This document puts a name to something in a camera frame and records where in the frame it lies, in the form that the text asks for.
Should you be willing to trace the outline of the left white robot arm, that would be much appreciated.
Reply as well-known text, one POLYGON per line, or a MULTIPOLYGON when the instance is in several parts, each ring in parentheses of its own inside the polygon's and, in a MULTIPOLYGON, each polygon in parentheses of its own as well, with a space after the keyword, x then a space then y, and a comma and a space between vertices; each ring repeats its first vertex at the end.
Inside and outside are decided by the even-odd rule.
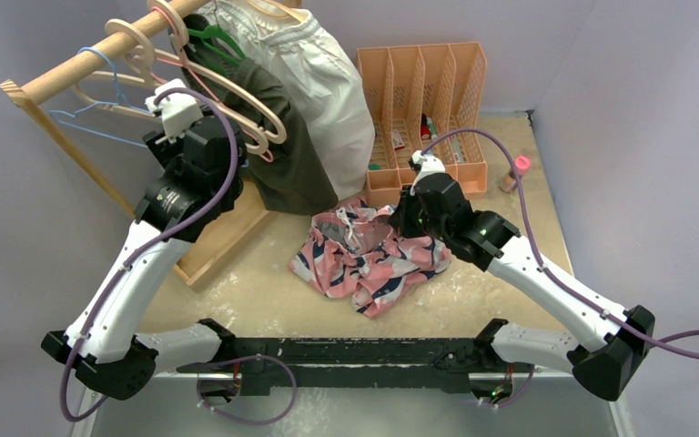
POLYGON ((49 331, 42 349, 65 368, 61 386, 75 377, 116 400, 141 391, 153 375, 203 363, 229 369, 232 334, 203 319, 182 330, 137 332, 146 308, 174 265, 205 226, 234 208, 243 190, 237 174, 243 134, 234 122, 205 116, 175 141, 161 129, 143 141, 164 169, 139 201, 123 248, 95 297, 65 330, 49 331))

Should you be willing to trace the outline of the pink patterned shorts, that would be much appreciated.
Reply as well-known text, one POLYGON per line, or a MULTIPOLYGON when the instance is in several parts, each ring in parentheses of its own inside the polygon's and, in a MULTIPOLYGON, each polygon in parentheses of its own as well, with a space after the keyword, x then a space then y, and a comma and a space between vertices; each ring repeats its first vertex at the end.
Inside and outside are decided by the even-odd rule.
POLYGON ((349 298, 354 311, 380 315, 451 265, 442 242, 402 237, 389 224, 395 212, 392 205, 374 208, 356 197, 313 216, 289 269, 324 297, 349 298))

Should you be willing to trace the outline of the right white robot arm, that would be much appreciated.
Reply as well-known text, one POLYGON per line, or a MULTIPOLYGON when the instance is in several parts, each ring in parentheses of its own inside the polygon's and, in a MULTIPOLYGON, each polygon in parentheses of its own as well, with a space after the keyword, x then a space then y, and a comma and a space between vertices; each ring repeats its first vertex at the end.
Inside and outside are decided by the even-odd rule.
POLYGON ((512 285, 553 315, 562 332, 525 328, 494 319, 474 340, 485 370, 527 363, 571 374, 589 393, 616 401, 642 364, 655 316, 637 305, 626 309, 536 257, 531 241, 509 220, 475 210, 447 173, 426 176, 400 190, 390 224, 405 238, 428 236, 453 256, 512 285))

